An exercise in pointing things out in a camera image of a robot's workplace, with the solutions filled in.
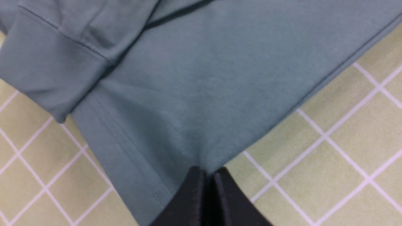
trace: black object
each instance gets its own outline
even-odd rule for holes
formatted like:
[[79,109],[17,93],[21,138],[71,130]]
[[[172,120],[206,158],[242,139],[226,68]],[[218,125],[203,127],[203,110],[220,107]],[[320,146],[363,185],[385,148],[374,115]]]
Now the black object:
[[151,226],[273,226],[223,167],[210,178],[198,166]]

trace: white grout line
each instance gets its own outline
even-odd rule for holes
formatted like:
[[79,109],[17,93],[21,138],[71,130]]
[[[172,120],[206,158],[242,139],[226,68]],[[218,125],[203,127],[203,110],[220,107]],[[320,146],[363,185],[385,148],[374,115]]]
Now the white grout line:
[[[64,129],[64,131],[68,134],[68,136],[73,140],[73,142],[81,148],[80,143],[77,141],[77,139],[71,134],[71,132],[67,129],[67,127],[64,124],[61,124],[61,127]],[[72,226],[76,226],[79,224],[86,215],[88,215],[111,191],[115,191],[116,194],[119,196],[118,192],[116,191],[115,187],[113,186],[112,182],[109,180],[109,178],[103,173],[103,171],[100,169],[100,167],[95,163],[95,161],[89,156],[89,154],[84,150],[83,151],[84,156],[88,159],[88,161],[92,164],[92,166],[96,169],[96,171],[99,173],[99,175],[104,179],[104,181],[110,186],[110,188],[98,199],[96,200],[92,206],[90,206],[73,224]]]
[[45,193],[44,189],[42,189],[31,201],[29,201],[27,205],[25,205],[24,208],[13,218],[13,220],[10,222],[10,226],[15,224],[22,214],[25,213],[32,206],[32,204],[34,204],[43,195],[43,193]]
[[88,159],[88,161],[94,166],[94,168],[97,170],[97,172],[99,173],[99,175],[106,181],[106,183],[108,183],[114,190],[115,187],[113,187],[112,183],[110,182],[110,180],[107,178],[107,176],[103,173],[103,171],[99,168],[99,166],[95,163],[95,161],[91,158],[91,156],[89,156],[89,154],[87,152],[84,152],[84,155],[86,156],[86,158]]
[[[378,175],[379,173],[376,171],[375,173],[377,174],[373,174],[374,176],[368,176],[367,173],[358,166],[358,164],[356,162],[354,162],[348,154],[346,154],[331,138],[327,137],[322,129],[319,128],[319,126],[310,118],[307,116],[307,114],[305,114],[302,110],[298,109],[297,112],[312,126],[314,127],[318,133],[320,133],[322,136],[325,137],[325,139],[328,141],[328,143],[330,143],[332,145],[332,147],[337,150],[346,160],[347,162],[349,162],[349,164],[351,164],[364,178],[365,178],[365,185],[367,185],[367,183],[370,183],[371,185],[373,185],[374,188],[376,188],[376,190],[384,196],[385,199],[387,199],[400,213],[402,213],[402,207],[400,207],[397,202],[392,199],[375,181],[373,181],[373,178]],[[402,151],[400,151],[401,153],[397,153],[396,156],[400,156],[402,154]],[[347,203],[347,201],[349,200],[347,199],[343,204],[337,205],[337,208],[341,208],[345,203]],[[331,212],[330,214],[325,214],[324,216],[326,218],[321,218],[318,222],[317,225],[320,225],[322,222],[324,222],[328,217],[330,217],[334,212]]]
[[338,204],[336,204],[332,209],[330,209],[324,216],[322,216],[317,222],[316,225],[321,225],[324,221],[326,221],[332,214],[334,214],[338,209],[343,207],[350,199],[352,199],[357,193],[359,193],[367,184],[368,180],[365,180],[361,183],[356,189],[350,192],[345,198],[343,198]]
[[268,179],[268,181],[270,183],[273,184],[273,186],[279,191],[280,194],[282,194],[282,196],[293,206],[293,208],[296,209],[296,211],[311,225],[311,226],[315,226],[316,224],[311,220],[311,218],[296,204],[295,201],[293,201],[291,199],[291,197],[273,180],[273,178],[263,169],[262,166],[260,166],[257,161],[247,152],[247,151],[243,151],[243,154],[246,156],[246,158],[248,158],[248,160],[254,165],[255,168],[258,169],[258,171],[260,171],[260,173],[262,175],[264,175],[264,177],[266,179]]
[[42,188],[45,190],[45,192],[49,195],[49,197],[53,200],[54,204],[57,206],[57,208],[60,210],[60,212],[64,215],[64,217],[67,219],[69,223],[73,223],[71,218],[68,216],[68,214],[65,212],[65,210],[61,207],[59,202],[54,198],[52,193],[48,190],[46,185],[43,183],[43,181],[39,178],[39,176],[36,174],[36,172],[32,169],[32,167],[28,164],[28,162],[24,159],[24,157],[21,155],[20,151],[15,147],[13,142],[10,140],[10,138],[4,133],[4,131],[0,128],[0,134],[6,139],[6,141],[10,144],[10,146],[14,149],[15,153],[17,154],[18,158],[22,161],[22,163],[28,168],[28,170],[32,173],[34,178],[38,181],[38,183],[42,186]]
[[[64,131],[68,134],[68,136],[73,140],[73,142],[78,146],[79,148],[82,148],[80,143],[77,141],[77,139],[71,134],[71,132],[67,129],[67,127],[63,124],[61,124],[61,127],[64,129]],[[95,161],[89,156],[89,154],[84,151],[83,154],[85,157],[88,159],[88,161],[94,166],[96,171],[100,174],[100,176],[108,183],[111,187],[113,187],[113,190],[116,191],[115,187],[112,185],[110,182],[109,178],[103,173],[103,171],[99,168],[99,166],[95,163]]]
[[4,216],[4,213],[0,211],[0,219],[3,220],[3,222],[6,224],[6,226],[10,226],[10,223],[8,222],[6,216]]
[[362,168],[360,168],[356,162],[352,160],[351,157],[349,157],[348,154],[346,154],[327,134],[324,133],[324,131],[310,118],[308,115],[303,112],[301,109],[296,110],[300,116],[302,116],[321,136],[324,137],[324,139],[331,144],[331,146],[339,152],[339,154],[342,155],[342,157],[349,163],[351,164],[365,179],[369,178],[369,175],[367,175],[366,172]]
[[[335,125],[333,125],[325,135],[329,137],[335,130],[337,130],[346,120],[348,120],[354,113],[356,113],[365,103],[367,103],[376,93],[378,93],[382,87],[388,84],[395,76],[402,72],[402,66],[399,66],[395,71],[393,71],[379,86],[375,87],[363,100],[361,100],[357,105],[355,105],[345,116],[343,116]],[[300,156],[298,156],[290,165],[288,165],[284,170],[282,170],[275,178],[274,181],[278,181],[287,172],[289,172],[295,165],[297,165],[304,157],[306,157],[313,149],[315,149],[322,141],[324,137],[321,136],[316,142],[314,142],[310,147],[307,148]],[[264,186],[257,194],[250,199],[251,202],[256,201],[261,197],[273,184],[268,183]]]
[[77,147],[80,149],[82,148],[81,144],[77,141],[77,139],[71,134],[71,132],[67,129],[64,124],[60,124],[63,130],[67,133],[67,135],[71,138],[71,140],[76,144]]
[[[375,80],[375,78],[366,71],[359,63],[353,63],[353,66],[359,70],[375,87],[379,87],[380,84]],[[384,86],[379,87],[379,90],[388,97],[392,102],[394,102],[400,109],[402,109],[402,103],[396,99],[390,92],[388,92]]]
[[[46,185],[46,188],[49,189],[50,186],[54,184],[54,182],[82,155],[82,153],[86,149],[86,145],[49,181],[49,183]],[[36,202],[40,196],[45,192],[45,189],[42,189],[11,221],[10,225],[13,225],[25,211],[28,210],[28,208]]]
[[18,156],[15,154],[1,169],[0,169],[0,175],[11,165],[14,160],[16,160]]
[[345,198],[342,199],[338,204],[336,204],[332,209],[330,209],[324,216],[322,216],[317,222],[316,225],[319,226],[325,220],[327,220],[332,214],[334,214],[338,209],[343,207],[350,199],[352,199],[357,193],[359,193],[366,185],[371,183],[374,187],[378,186],[373,180],[376,176],[386,170],[393,162],[395,162],[398,158],[402,156],[402,149],[399,150],[395,155],[393,155],[387,162],[385,162],[380,168],[378,168],[370,177],[364,180],[356,189],[354,189],[350,194],[348,194]]
[[43,124],[43,126],[41,126],[33,135],[31,138],[29,138],[29,140],[24,144],[24,146],[18,151],[19,153],[22,153],[23,151],[25,151],[25,149],[32,143],[33,140],[35,140],[36,137],[39,136],[39,134],[51,123],[51,121],[53,120],[53,117],[51,116],[46,122],[45,124]]
[[16,90],[1,106],[0,106],[0,112],[6,108],[6,106],[16,97],[16,95],[19,93],[18,90]]
[[102,196],[100,196],[98,198],[98,200],[96,200],[92,206],[90,206],[73,224],[72,226],[77,226],[99,203],[101,203],[102,200],[104,200],[108,194],[113,191],[114,188],[113,187],[109,187],[105,193],[103,193]]

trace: grid pattern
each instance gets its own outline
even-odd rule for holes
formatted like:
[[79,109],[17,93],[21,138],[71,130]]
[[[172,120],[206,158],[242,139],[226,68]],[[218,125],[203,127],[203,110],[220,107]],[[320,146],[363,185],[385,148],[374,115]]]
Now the grid pattern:
[[[12,104],[12,102],[20,97],[23,96],[23,94],[19,93],[18,91],[14,91],[8,99],[6,99],[6,101],[0,106],[0,115],[2,114],[2,111],[5,111],[6,108]],[[62,214],[62,216],[64,217],[64,221],[67,222],[66,225],[71,225],[71,226],[77,226],[80,225],[80,223],[83,221],[83,219],[85,219],[89,213],[95,209],[106,197],[109,196],[110,193],[115,192],[114,187],[112,186],[110,180],[107,178],[107,176],[105,175],[105,173],[103,172],[103,170],[101,169],[101,167],[99,166],[99,163],[97,162],[96,159],[94,159],[93,157],[91,157],[90,155],[93,155],[90,150],[88,150],[88,145],[84,144],[81,145],[77,139],[74,137],[74,135],[72,135],[72,133],[70,132],[70,130],[66,127],[66,125],[62,124],[62,125],[57,125],[59,126],[63,132],[65,132],[67,134],[67,136],[69,137],[69,139],[71,139],[71,142],[74,143],[74,145],[76,145],[76,147],[78,148],[78,152],[75,154],[75,156],[70,159],[51,179],[49,182],[45,183],[43,181],[43,179],[38,175],[38,173],[34,170],[34,168],[29,164],[29,162],[25,159],[25,157],[23,156],[24,152],[27,151],[27,149],[30,148],[30,146],[35,142],[36,139],[38,139],[38,137],[40,137],[41,133],[43,133],[44,130],[46,130],[52,123],[54,123],[54,120],[52,117],[47,118],[47,120],[39,127],[39,129],[37,129],[33,135],[26,141],[26,143],[24,143],[22,145],[21,148],[17,148],[16,145],[14,144],[14,142],[12,141],[12,139],[8,136],[8,134],[3,130],[2,126],[4,126],[3,124],[0,123],[0,134],[1,137],[4,138],[4,140],[7,142],[7,144],[12,148],[14,154],[12,155],[12,157],[3,165],[0,165],[0,184],[1,184],[1,178],[2,178],[2,174],[6,174],[7,170],[11,170],[11,168],[13,166],[18,165],[17,162],[22,162],[23,166],[31,173],[31,175],[33,176],[33,178],[35,179],[35,181],[37,182],[37,184],[39,185],[39,192],[34,195],[23,207],[22,209],[17,212],[17,214],[13,215],[12,217],[7,217],[2,211],[0,211],[0,219],[2,221],[0,221],[0,225],[1,222],[4,223],[5,226],[12,226],[12,225],[21,225],[18,224],[19,219],[24,215],[24,213],[26,213],[36,202],[38,202],[38,200],[40,200],[41,198],[43,198],[43,196],[46,194],[51,201],[54,204],[54,207],[57,208],[57,210],[59,210],[59,212]],[[72,218],[67,211],[65,210],[65,208],[63,207],[63,205],[60,203],[60,201],[58,201],[58,199],[55,197],[55,195],[53,194],[53,192],[51,192],[52,190],[52,186],[54,184],[57,183],[58,179],[60,177],[62,177],[66,171],[68,171],[75,163],[78,162],[78,160],[81,157],[84,157],[90,164],[91,166],[94,168],[94,170],[96,170],[96,172],[99,174],[99,176],[102,178],[102,180],[107,184],[107,188],[104,190],[104,192],[82,213],[80,213],[78,215],[78,217]],[[3,186],[9,186],[7,184],[3,184],[0,185],[0,190],[2,190],[1,187]],[[34,188],[28,187],[27,189],[29,190],[35,190]],[[1,196],[1,200],[5,199],[6,196],[8,196],[10,194],[7,193],[2,193]],[[131,215],[129,215],[129,217],[125,218],[125,225],[136,225],[135,220],[130,217]]]
[[[402,222],[401,36],[227,164],[276,226]],[[0,81],[0,134],[0,226],[137,225],[71,117],[58,125]]]
[[[0,106],[0,113],[3,109],[7,107],[7,105],[17,96],[21,95],[18,93],[18,91],[15,91],[10,98],[7,99],[7,101]],[[53,117],[49,117],[49,119],[32,135],[32,137],[29,138],[29,140],[23,145],[22,148],[17,149],[17,147],[14,145],[12,140],[7,136],[7,134],[0,128],[0,134],[1,136],[7,141],[7,143],[12,147],[14,150],[15,154],[14,156],[0,169],[0,175],[7,170],[9,166],[13,164],[14,161],[19,159],[25,167],[32,173],[36,181],[40,184],[41,190],[37,195],[33,197],[32,200],[30,200],[20,212],[18,212],[17,215],[15,215],[12,219],[7,219],[7,217],[0,212],[0,217],[5,223],[6,226],[12,226],[14,225],[19,218],[43,195],[47,194],[57,209],[62,213],[62,215],[65,217],[67,222],[71,226],[77,226],[79,223],[105,198],[108,196],[108,194],[112,191],[115,191],[114,187],[112,186],[111,182],[107,178],[107,176],[104,174],[104,172],[101,170],[101,168],[95,163],[95,161],[90,157],[90,155],[87,152],[88,145],[84,144],[84,146],[81,146],[81,144],[77,141],[77,139],[70,133],[70,131],[67,129],[65,125],[60,125],[61,128],[66,132],[66,134],[71,138],[71,140],[76,144],[76,146],[79,148],[79,152],[72,158],[51,180],[49,183],[45,184],[41,178],[38,176],[38,174],[33,170],[33,168],[30,166],[30,164],[25,160],[25,158],[22,156],[22,153],[26,150],[26,148],[39,136],[39,134],[53,121]],[[57,179],[71,167],[81,156],[85,156],[86,159],[92,164],[92,166],[96,169],[96,171],[99,173],[99,175],[104,179],[104,181],[108,184],[109,188],[87,209],[85,210],[77,219],[72,220],[72,218],[67,214],[67,212],[64,210],[64,208],[60,205],[60,203],[57,201],[57,199],[54,197],[52,192],[50,192],[50,187],[57,181]]]

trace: seam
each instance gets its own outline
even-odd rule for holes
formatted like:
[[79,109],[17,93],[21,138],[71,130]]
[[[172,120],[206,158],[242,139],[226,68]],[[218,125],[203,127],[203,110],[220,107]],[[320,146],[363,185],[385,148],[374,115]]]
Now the seam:
[[[112,120],[112,121],[117,125],[117,127],[118,127],[118,128],[120,129],[120,131],[124,134],[124,136],[125,136],[125,137],[130,141],[130,143],[134,146],[134,148],[136,149],[136,151],[137,151],[137,152],[142,156],[142,158],[148,163],[148,161],[146,160],[146,158],[145,158],[145,157],[143,156],[143,154],[139,151],[138,147],[133,143],[133,141],[129,138],[129,136],[126,134],[126,132],[120,127],[120,125],[113,119],[113,117],[110,116],[109,112],[108,112],[108,111],[105,109],[105,107],[100,103],[100,101],[97,99],[96,95],[94,95],[94,94],[92,94],[92,93],[90,93],[89,95],[92,96],[92,97],[94,98],[94,100],[96,100],[96,102],[102,107],[103,111],[107,114],[108,118],[109,118],[110,120]],[[113,137],[115,138],[115,140],[117,140],[116,137],[114,136],[114,133],[112,133],[112,132],[110,131],[110,129],[109,129],[109,127],[107,126],[107,124],[102,120],[102,118],[101,118],[99,115],[97,115],[97,116],[98,116],[98,118],[103,122],[103,124],[104,124],[105,127],[108,129],[108,131],[113,135]],[[130,155],[126,152],[126,148],[124,148],[119,142],[117,142],[117,143],[118,143],[119,146],[122,148],[122,150],[125,152],[125,154],[127,155],[127,157],[130,159],[131,163],[132,163],[133,165],[135,165],[134,162],[132,161]],[[165,181],[161,178],[161,176],[159,175],[159,173],[157,172],[157,170],[156,170],[151,164],[148,163],[148,165],[154,170],[154,172],[155,172],[156,175],[159,177],[160,181],[164,184],[165,188],[169,191],[169,193],[170,193],[171,195],[173,195],[173,192],[172,192],[172,191],[169,189],[169,187],[166,185]],[[159,202],[162,204],[162,202],[161,202],[159,196],[158,196],[156,193],[154,193],[154,194],[158,197]]]
[[[386,30],[387,28],[389,28],[390,26],[392,26],[392,24],[394,23],[400,23],[402,20],[402,13],[400,13],[398,16],[396,16],[394,19],[392,19],[386,26],[384,26],[381,30],[379,30],[376,34],[374,34],[372,37],[370,37],[366,42],[364,42],[364,44],[362,44],[356,51],[354,51],[352,54],[349,55],[348,58],[346,58],[344,61],[342,61],[338,66],[336,66],[331,72],[329,72],[321,81],[319,81],[314,87],[312,87],[310,89],[310,91],[304,95],[300,101],[298,101],[296,104],[294,104],[291,109],[289,111],[286,112],[286,114],[283,115],[283,117],[281,117],[277,123],[275,123],[274,125],[270,126],[268,128],[268,130],[262,135],[262,136],[258,136],[258,139],[255,140],[254,142],[252,142],[251,144],[248,144],[246,146],[246,148],[250,145],[252,145],[253,143],[255,143],[256,141],[258,141],[259,139],[261,139],[264,135],[266,135],[269,131],[271,131],[275,126],[277,126],[280,122],[282,122],[287,116],[289,116],[292,112],[294,112],[302,103],[304,103],[304,101],[307,99],[308,96],[310,96],[314,91],[316,91],[316,89],[323,83],[325,83],[325,81],[330,78],[332,75],[334,75],[339,69],[341,69],[343,66],[345,66],[345,64],[353,59],[353,58],[358,58],[359,56],[361,56],[363,53],[360,53],[360,51],[362,49],[364,49],[366,46],[372,46],[373,44],[377,43],[379,40],[374,41],[374,43],[372,43],[372,41],[377,38],[379,35],[381,35],[381,33]],[[226,134],[222,134],[221,136],[219,136],[219,138],[217,138],[212,145],[212,148],[210,148],[210,150],[215,149],[215,147],[219,144],[219,142],[225,137]]]
[[104,59],[108,62],[108,64],[112,65],[112,63],[110,62],[110,60],[108,59],[108,57],[105,56],[106,54],[102,53],[103,51],[102,51],[100,48],[98,48],[97,46],[95,46],[95,45],[93,45],[93,44],[91,44],[91,43],[89,43],[89,42],[87,42],[87,41],[85,41],[85,40],[84,40],[84,41],[77,41],[77,40],[75,40],[75,39],[73,39],[73,38],[71,38],[71,37],[69,37],[69,36],[63,34],[62,32],[59,31],[59,28],[60,28],[60,25],[59,25],[59,24],[55,23],[53,20],[51,20],[51,19],[48,18],[48,17],[41,16],[35,9],[33,9],[31,6],[27,5],[27,4],[24,3],[24,2],[21,2],[21,3],[18,5],[18,7],[19,7],[20,9],[23,9],[23,10],[29,12],[31,15],[33,15],[33,16],[37,17],[38,19],[40,19],[41,21],[43,21],[43,22],[49,24],[49,25],[52,26],[53,28],[57,29],[58,32],[55,32],[55,31],[52,31],[51,29],[49,29],[49,30],[50,30],[51,32],[53,32],[54,34],[63,36],[64,38],[67,38],[67,39],[69,39],[69,40],[71,40],[71,41],[77,43],[79,46],[85,47],[86,49],[90,50],[92,53],[95,53],[96,55],[99,55],[100,57],[104,58]]

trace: stitching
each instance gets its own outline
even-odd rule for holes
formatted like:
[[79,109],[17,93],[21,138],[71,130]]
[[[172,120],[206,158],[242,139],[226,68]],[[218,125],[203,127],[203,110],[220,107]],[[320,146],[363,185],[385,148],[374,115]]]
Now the stitching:
[[[255,143],[257,140],[261,139],[265,134],[267,134],[269,131],[271,131],[275,126],[277,126],[281,121],[283,121],[287,116],[289,116],[292,112],[294,112],[298,106],[300,106],[302,103],[304,103],[304,101],[307,99],[308,96],[310,96],[318,87],[320,87],[321,84],[325,83],[328,79],[330,79],[333,75],[335,75],[335,73],[337,72],[337,70],[341,69],[342,67],[346,66],[347,62],[349,60],[352,60],[353,58],[357,58],[359,56],[361,56],[363,53],[361,53],[360,51],[365,48],[366,46],[372,46],[373,44],[377,43],[377,41],[375,41],[374,43],[372,42],[373,40],[375,40],[375,38],[377,38],[378,36],[381,35],[381,33],[383,31],[385,31],[387,28],[389,28],[390,26],[392,26],[395,22],[396,23],[400,23],[402,20],[402,13],[400,13],[398,16],[396,16],[393,20],[391,20],[386,26],[384,26],[383,29],[381,29],[380,31],[378,31],[376,34],[374,34],[371,38],[369,38],[364,44],[362,44],[355,52],[353,52],[347,59],[345,59],[342,63],[340,63],[337,67],[335,67],[335,69],[333,69],[327,76],[325,76],[319,83],[317,83],[314,87],[311,88],[311,90],[300,99],[299,102],[297,102],[295,105],[293,105],[293,107],[286,113],[283,115],[283,117],[281,117],[279,119],[279,121],[277,123],[275,123],[274,125],[272,125],[270,128],[268,128],[268,130],[266,130],[263,135],[258,136],[259,138],[256,139],[255,141],[251,142],[250,144],[246,145],[245,148],[247,148],[248,146],[250,146],[251,144]],[[218,137],[214,142],[213,142],[213,146],[212,148],[209,148],[210,150],[214,150],[215,147],[219,144],[220,140],[222,140],[225,137],[226,134],[222,134],[220,137]]]
[[[95,53],[96,55],[102,57],[103,59],[105,59],[105,60],[107,61],[107,63],[104,63],[104,62],[103,62],[103,63],[102,63],[103,65],[111,65],[111,62],[109,61],[109,59],[99,53],[99,51],[100,51],[99,48],[95,47],[94,45],[92,45],[92,44],[90,44],[90,43],[85,43],[85,44],[84,44],[84,43],[82,43],[82,42],[79,42],[79,41],[77,41],[77,40],[74,40],[74,39],[72,39],[71,37],[69,37],[69,36],[67,36],[67,35],[65,35],[65,34],[63,34],[63,33],[61,33],[61,32],[59,32],[58,29],[59,29],[60,27],[57,26],[56,23],[54,23],[51,19],[49,19],[49,18],[47,18],[47,17],[39,16],[39,15],[35,12],[35,10],[30,9],[30,7],[29,7],[28,5],[26,5],[26,4],[20,4],[20,5],[18,5],[18,7],[19,7],[20,9],[23,9],[23,10],[26,11],[26,12],[29,12],[29,14],[35,16],[35,18],[32,17],[32,16],[30,16],[30,15],[28,15],[28,14],[24,14],[24,13],[20,13],[20,15],[24,15],[24,16],[26,16],[26,17],[32,19],[33,21],[36,21],[38,24],[42,25],[43,27],[45,27],[46,29],[48,29],[49,31],[51,31],[53,34],[55,34],[55,35],[57,35],[57,36],[60,36],[60,37],[69,39],[69,40],[71,40],[71,41],[77,43],[77,44],[78,44],[78,45],[77,45],[78,49],[82,50],[82,51],[85,52],[87,55],[91,56],[92,58],[94,58],[94,59],[96,59],[96,60],[99,60],[99,59],[96,58],[93,54],[90,54],[90,53],[88,52],[88,50],[90,50],[91,53]],[[43,23],[41,23],[41,22],[45,22],[45,23],[49,24],[49,25],[52,26],[53,28],[57,29],[57,31],[53,31],[52,29],[49,29],[49,27],[45,26],[45,25],[44,25]]]
[[[134,146],[134,148],[138,151],[137,146],[131,141],[131,139],[129,139],[128,135],[124,132],[124,130],[122,130],[122,128],[120,127],[120,125],[118,123],[116,123],[116,121],[110,116],[109,112],[104,108],[104,106],[99,102],[99,100],[95,97],[94,94],[89,93],[88,95],[92,96],[94,98],[94,100],[102,107],[103,111],[108,115],[108,118],[110,120],[112,120],[117,126],[118,128],[122,131],[122,133],[124,134],[124,136],[130,141],[130,143]],[[102,119],[102,117],[100,117],[97,114],[97,111],[94,109],[94,107],[91,105],[91,103],[89,101],[86,101],[89,106],[92,108],[92,110],[96,113],[96,116],[100,119],[100,121],[103,123],[103,125],[105,126],[105,128],[109,131],[110,134],[112,134],[113,138],[117,141],[117,138],[115,137],[114,133],[112,133],[112,131],[110,130],[110,128],[106,125],[105,121]],[[117,144],[121,147],[121,149],[125,152],[126,156],[129,158],[129,160],[131,161],[131,163],[135,166],[133,160],[131,159],[130,155],[127,154],[126,148],[124,148],[120,142],[117,142]],[[162,178],[160,177],[160,175],[158,174],[158,172],[153,168],[153,166],[151,164],[149,164],[151,166],[151,168],[154,170],[154,172],[157,174],[157,176],[159,177],[159,179],[162,181],[162,183],[164,184],[165,188],[167,189],[167,191],[169,191],[169,193],[171,195],[173,195],[173,192],[169,189],[169,187],[166,185],[165,181],[162,180]],[[161,204],[161,207],[164,207],[159,195],[157,193],[153,193],[157,198],[159,203]]]

